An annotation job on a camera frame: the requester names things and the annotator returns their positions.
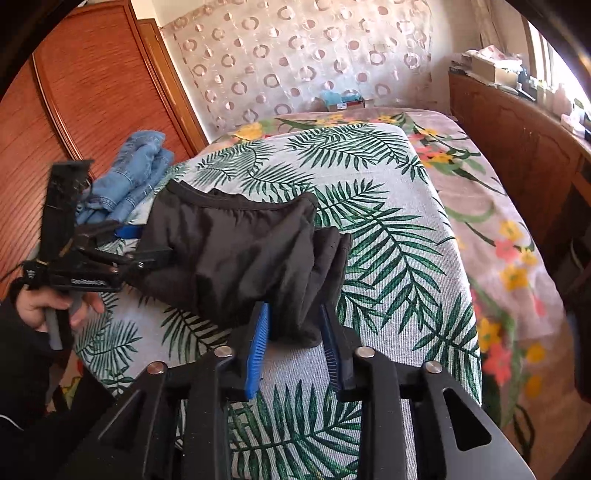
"patterned curtain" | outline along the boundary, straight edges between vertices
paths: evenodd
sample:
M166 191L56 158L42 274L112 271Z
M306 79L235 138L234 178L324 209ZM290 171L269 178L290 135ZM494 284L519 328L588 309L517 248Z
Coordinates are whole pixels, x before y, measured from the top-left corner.
M217 0L163 28L210 138L322 111L324 90L434 108L426 0Z

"pink flower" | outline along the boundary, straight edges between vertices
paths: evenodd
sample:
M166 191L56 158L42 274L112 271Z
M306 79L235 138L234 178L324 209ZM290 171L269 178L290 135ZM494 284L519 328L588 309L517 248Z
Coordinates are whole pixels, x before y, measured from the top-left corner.
M415 147L415 151L417 152L418 157L422 161L429 161L432 157L439 153L430 145L422 145L420 147Z
M482 371L494 375L496 383L502 387L511 379L511 350L501 343L493 343L488 350L488 357L482 364Z
M410 142L420 142L423 138L425 138L425 135L422 134L410 134L407 135L408 140Z
M544 302L541 301L535 295L532 295L532 296L534 298L534 310L538 314L538 317L545 317L546 316L546 305L544 305Z
M495 255L507 263L511 263L517 259L519 252L513 247L512 240L504 239L495 241Z

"black garment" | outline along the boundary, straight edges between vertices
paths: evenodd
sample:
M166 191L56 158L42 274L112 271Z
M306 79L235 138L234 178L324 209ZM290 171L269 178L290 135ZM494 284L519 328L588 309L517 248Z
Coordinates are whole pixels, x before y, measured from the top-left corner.
M48 335L18 316L12 301L0 305L0 479L50 480L113 398L85 372L71 410L44 417L49 367ZM18 425L15 427L7 417Z
M174 263L129 282L221 327L247 323L255 302L267 301L271 339L316 346L314 305L336 305L351 245L348 233L314 227L317 207L312 193L260 203L170 181L138 251L170 247Z

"finger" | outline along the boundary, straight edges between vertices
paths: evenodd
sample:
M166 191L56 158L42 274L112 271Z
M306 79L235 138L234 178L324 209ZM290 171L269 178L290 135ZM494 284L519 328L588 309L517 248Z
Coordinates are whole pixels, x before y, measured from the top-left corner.
M86 318L88 314L89 305L83 301L80 305L80 308L76 310L72 315L70 315L70 326L73 329L76 329L80 326L82 321Z
M83 299L96 313L105 312L105 305L103 304L103 301L98 293L89 291L85 293Z
M72 299L50 287L41 287L39 290L28 291L28 305L31 310L49 307L56 310L66 310L72 304Z

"green fern leaf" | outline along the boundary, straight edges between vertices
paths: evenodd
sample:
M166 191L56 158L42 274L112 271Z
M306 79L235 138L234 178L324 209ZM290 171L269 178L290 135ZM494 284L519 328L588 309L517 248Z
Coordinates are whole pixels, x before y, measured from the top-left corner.
M209 350L224 345L230 334L229 329L222 330L208 320L184 312L174 307L164 310L168 314L160 325L164 329L162 344L168 343L168 357L173 352L179 362L193 362Z

